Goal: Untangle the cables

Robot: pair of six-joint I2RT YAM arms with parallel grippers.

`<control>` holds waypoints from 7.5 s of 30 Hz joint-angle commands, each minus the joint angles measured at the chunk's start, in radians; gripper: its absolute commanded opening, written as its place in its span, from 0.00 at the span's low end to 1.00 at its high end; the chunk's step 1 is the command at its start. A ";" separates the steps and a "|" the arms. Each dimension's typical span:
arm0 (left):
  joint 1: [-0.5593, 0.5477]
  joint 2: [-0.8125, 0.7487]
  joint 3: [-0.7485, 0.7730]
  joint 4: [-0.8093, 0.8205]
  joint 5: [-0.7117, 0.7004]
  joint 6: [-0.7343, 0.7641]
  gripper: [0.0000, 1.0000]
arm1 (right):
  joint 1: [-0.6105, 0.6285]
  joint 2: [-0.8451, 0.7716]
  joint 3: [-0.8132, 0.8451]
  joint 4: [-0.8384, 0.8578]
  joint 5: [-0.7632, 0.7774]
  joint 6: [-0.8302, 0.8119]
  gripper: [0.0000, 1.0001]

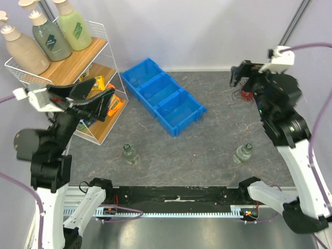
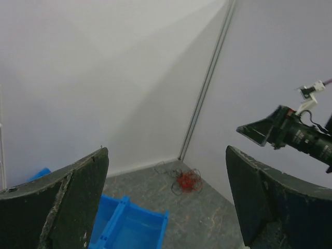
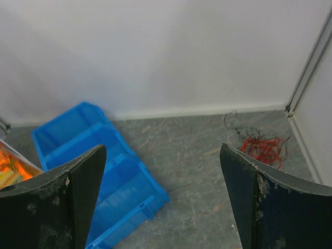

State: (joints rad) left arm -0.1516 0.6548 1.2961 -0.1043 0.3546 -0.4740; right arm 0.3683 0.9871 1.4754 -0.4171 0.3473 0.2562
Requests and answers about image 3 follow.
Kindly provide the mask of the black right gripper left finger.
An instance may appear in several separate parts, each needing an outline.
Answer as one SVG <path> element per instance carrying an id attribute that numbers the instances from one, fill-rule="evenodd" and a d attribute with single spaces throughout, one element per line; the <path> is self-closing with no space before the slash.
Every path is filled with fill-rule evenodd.
<path id="1" fill-rule="evenodd" d="M 1 248 L 85 248 L 105 164 L 97 145 L 1 189 Z"/>

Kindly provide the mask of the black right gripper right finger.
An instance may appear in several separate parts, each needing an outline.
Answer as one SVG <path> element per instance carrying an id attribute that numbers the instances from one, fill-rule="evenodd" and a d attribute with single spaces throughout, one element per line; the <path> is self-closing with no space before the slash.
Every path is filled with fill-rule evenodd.
<path id="1" fill-rule="evenodd" d="M 223 144 L 220 164 L 243 248 L 331 248 L 331 187 Z"/>

